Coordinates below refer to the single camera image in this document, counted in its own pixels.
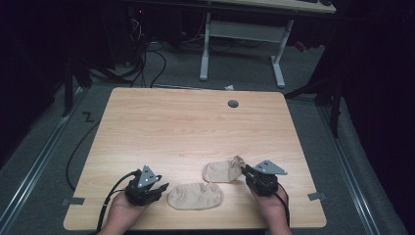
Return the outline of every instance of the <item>metal bracket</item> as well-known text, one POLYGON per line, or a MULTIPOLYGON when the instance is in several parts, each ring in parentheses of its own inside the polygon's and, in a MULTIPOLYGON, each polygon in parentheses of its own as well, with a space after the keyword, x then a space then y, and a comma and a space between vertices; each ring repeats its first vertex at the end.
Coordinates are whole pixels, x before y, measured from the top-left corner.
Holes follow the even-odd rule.
POLYGON ((276 165, 270 160, 265 160, 262 163, 257 164, 256 166, 254 166, 254 170, 264 174, 288 174, 286 170, 284 170, 283 168, 276 165))
POLYGON ((138 181, 138 188, 144 188, 147 185, 154 184, 159 181, 159 178, 153 173, 147 164, 144 165, 143 171, 138 181))

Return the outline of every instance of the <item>sock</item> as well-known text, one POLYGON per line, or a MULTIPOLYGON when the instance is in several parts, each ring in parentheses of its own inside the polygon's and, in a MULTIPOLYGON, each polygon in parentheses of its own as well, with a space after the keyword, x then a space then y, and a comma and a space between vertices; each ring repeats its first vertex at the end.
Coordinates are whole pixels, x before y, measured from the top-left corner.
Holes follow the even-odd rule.
POLYGON ((228 183, 242 174, 241 166, 245 166, 245 162, 239 156, 228 161, 210 163, 205 165, 203 177, 207 182, 228 183))
POLYGON ((223 191, 214 183, 191 183, 174 187, 167 197, 168 204, 178 210, 204 210, 223 201, 223 191))

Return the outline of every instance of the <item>human hand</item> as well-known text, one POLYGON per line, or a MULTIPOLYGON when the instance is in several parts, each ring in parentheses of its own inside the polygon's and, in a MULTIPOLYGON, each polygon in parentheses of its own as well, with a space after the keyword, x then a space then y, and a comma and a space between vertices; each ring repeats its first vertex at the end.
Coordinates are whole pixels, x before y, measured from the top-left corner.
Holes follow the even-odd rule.
POLYGON ((104 225, 99 235, 121 235, 132 227, 138 217, 146 210, 150 204, 139 207, 128 202, 124 192, 119 192, 111 203, 107 223, 104 225))
MULTIPOLYGON (((287 222, 284 205, 276 196, 259 197, 253 190, 251 190, 251 193, 258 203, 259 211, 268 224, 269 231, 272 235, 293 234, 287 222)), ((286 205, 288 204, 288 196, 281 185, 278 186, 276 194, 286 205)))

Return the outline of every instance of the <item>table surface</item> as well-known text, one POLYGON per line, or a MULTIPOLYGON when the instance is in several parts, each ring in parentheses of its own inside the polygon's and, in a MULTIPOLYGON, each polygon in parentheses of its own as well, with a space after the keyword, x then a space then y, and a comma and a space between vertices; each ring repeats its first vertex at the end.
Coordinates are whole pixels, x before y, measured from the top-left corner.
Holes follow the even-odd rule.
POLYGON ((206 164, 236 155, 252 166, 270 160, 288 172, 278 178, 290 195, 292 227, 326 224, 321 203, 307 197, 316 189, 281 93, 116 88, 74 193, 85 201, 69 206, 64 226, 95 229, 112 187, 147 164, 162 175, 154 188, 169 186, 133 229, 265 228, 244 175, 218 184, 224 200, 214 209, 178 211, 167 203, 175 186, 204 182, 206 164), (229 100, 239 107, 230 108, 229 100))
POLYGON ((221 2, 229 4, 252 5, 256 7, 279 8, 287 10, 297 10, 315 13, 335 13, 336 8, 324 6, 320 2, 309 3, 298 0, 209 0, 211 2, 221 2))

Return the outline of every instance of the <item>black wire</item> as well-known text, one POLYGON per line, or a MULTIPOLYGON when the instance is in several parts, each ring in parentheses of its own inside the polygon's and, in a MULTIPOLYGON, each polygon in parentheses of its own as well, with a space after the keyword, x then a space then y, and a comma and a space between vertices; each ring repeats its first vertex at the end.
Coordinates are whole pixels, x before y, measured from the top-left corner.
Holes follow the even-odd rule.
POLYGON ((143 59, 140 58, 140 63, 141 63, 142 66, 141 66, 140 70, 138 71, 137 75, 131 80, 130 87, 134 86, 135 81, 137 80, 137 78, 140 76, 140 74, 144 70, 144 65, 145 65, 146 62, 143 61, 143 59))
POLYGON ((224 53, 224 52, 227 52, 227 51, 229 51, 229 50, 231 50, 231 49, 233 48, 234 43, 235 43, 235 40, 231 40, 230 42, 229 42, 228 40, 224 40, 224 43, 219 44, 219 45, 220 45, 220 46, 222 46, 222 45, 225 45, 225 44, 227 44, 227 43, 230 43, 230 45, 229 45, 229 47, 228 47, 228 48, 226 48, 226 49, 224 49, 224 50, 215 50, 215 49, 213 49, 211 46, 209 46, 209 50, 210 50, 210 51, 212 51, 212 52, 217 52, 217 53, 224 53))
POLYGON ((269 42, 266 42, 266 41, 256 42, 255 45, 250 45, 249 43, 243 43, 243 42, 239 42, 239 41, 235 41, 234 43, 235 43, 235 45, 248 47, 248 48, 264 47, 264 46, 270 44, 269 42))
POLYGON ((204 37, 195 39, 193 41, 188 41, 188 42, 182 42, 181 45, 190 49, 198 49, 204 46, 204 42, 201 42, 200 40, 205 39, 204 37), (197 46, 189 46, 187 44, 197 44, 197 46))
POLYGON ((289 196, 288 196, 287 191, 285 190, 285 188, 280 183, 278 183, 278 185, 284 190, 284 193, 287 195, 287 203, 285 203, 284 200, 278 194, 276 194, 275 192, 272 192, 268 187, 266 187, 265 183, 262 182, 262 180, 258 179, 257 181, 260 184, 262 184, 262 186, 266 190, 268 190, 268 192, 272 193, 275 197, 277 197, 277 199, 283 204, 284 211, 286 213, 287 224, 290 227, 290 209, 288 208, 288 203, 289 203, 290 198, 289 198, 289 196))
POLYGON ((95 129, 95 127, 97 127, 97 125, 101 122, 101 120, 98 120, 97 123, 95 123, 89 130, 88 132, 86 132, 86 134, 82 137, 82 139, 79 140, 79 142, 77 143, 75 149, 72 151, 72 153, 70 154, 68 163, 67 163, 67 169, 66 169, 66 178, 67 178, 67 183, 70 187, 70 189, 72 191, 75 191, 75 187, 73 186, 73 184, 70 182, 69 179, 69 166, 70 166, 70 162, 72 162, 73 156, 75 155, 76 151, 78 150, 78 148, 80 147, 80 145, 82 144, 82 142, 86 139, 86 137, 92 132, 93 129, 95 129))
POLYGON ((114 193, 119 193, 119 192, 125 192, 125 189, 115 190, 115 191, 113 191, 112 195, 113 195, 114 193))
POLYGON ((166 60, 165 60, 165 57, 162 55, 162 54, 160 54, 159 52, 156 52, 156 51, 154 51, 153 53, 156 53, 156 54, 158 54, 159 56, 161 56, 162 57, 162 59, 164 60, 164 65, 162 66, 162 70, 160 71, 160 73, 153 79, 153 81, 152 81, 152 83, 150 84, 150 88, 153 88, 153 85, 155 84, 155 82, 156 82, 156 80, 159 78, 159 76, 164 72, 164 69, 165 69, 165 65, 166 65, 166 60))
POLYGON ((204 37, 204 36, 200 36, 199 38, 197 38, 197 37, 201 34, 202 29, 204 28, 204 24, 205 24, 205 19, 206 19, 206 17, 207 17, 207 14, 204 14, 204 16, 203 16, 203 18, 202 18, 201 26, 199 27, 199 30, 198 30, 198 32, 196 33, 196 35, 195 35, 195 36, 193 36, 193 37, 191 37, 189 40, 182 41, 182 42, 181 42, 181 45, 183 45, 183 46, 185 46, 185 47, 188 47, 188 48, 199 48, 199 47, 201 47, 201 46, 203 45, 203 44, 200 44, 200 46, 199 46, 199 47, 189 47, 189 46, 187 46, 187 45, 186 45, 186 43, 192 43, 192 42, 199 41, 199 40, 201 40, 201 39, 205 39, 205 37, 204 37))
MULTIPOLYGON (((147 51, 144 51, 144 65, 146 65, 147 62, 147 51)), ((141 84, 140 84, 141 88, 146 88, 147 84, 146 84, 146 78, 144 78, 144 69, 141 72, 141 84)))
POLYGON ((108 203, 110 202, 111 196, 115 193, 115 189, 116 187, 118 187, 118 185, 126 178, 128 178, 129 176, 132 175, 136 175, 137 171, 132 171, 130 173, 125 174, 113 187, 113 189, 110 191, 110 193, 108 194, 105 202, 103 203, 103 206, 101 208, 101 212, 100 212, 100 218, 98 220, 98 225, 97 225, 97 233, 99 233, 101 231, 102 225, 103 225, 103 221, 104 221, 104 215, 105 212, 107 210, 107 206, 108 203))
MULTIPOLYGON (((125 72, 123 74, 120 74, 120 75, 114 73, 114 75, 116 75, 116 76, 118 76, 118 77, 121 78, 121 79, 114 79, 114 80, 115 81, 120 81, 120 82, 128 82, 128 80, 126 80, 125 78, 128 77, 128 76, 131 76, 132 74, 134 74, 136 72, 140 73, 141 68, 142 68, 142 61, 141 61, 141 58, 139 58, 138 61, 137 61, 137 63, 136 63, 136 65, 134 66, 134 69, 132 69, 130 71, 127 71, 127 72, 125 72)), ((89 75, 90 76, 93 76, 95 78, 98 78, 98 79, 102 79, 102 80, 112 79, 112 77, 110 77, 110 76, 100 75, 100 74, 95 73, 92 70, 89 71, 89 75)))

